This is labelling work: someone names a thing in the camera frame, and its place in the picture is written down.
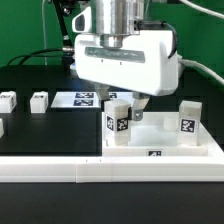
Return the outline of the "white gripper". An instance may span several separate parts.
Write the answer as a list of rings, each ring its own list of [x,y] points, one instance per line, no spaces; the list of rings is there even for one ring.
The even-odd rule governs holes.
[[[120,49],[101,47],[99,41],[98,35],[76,37],[78,77],[97,82],[94,88],[100,101],[110,99],[109,86],[135,91],[132,94],[134,102],[128,109],[130,120],[143,119],[149,95],[170,95],[178,87],[177,54],[170,57],[171,31],[141,30],[139,35],[125,37]]]

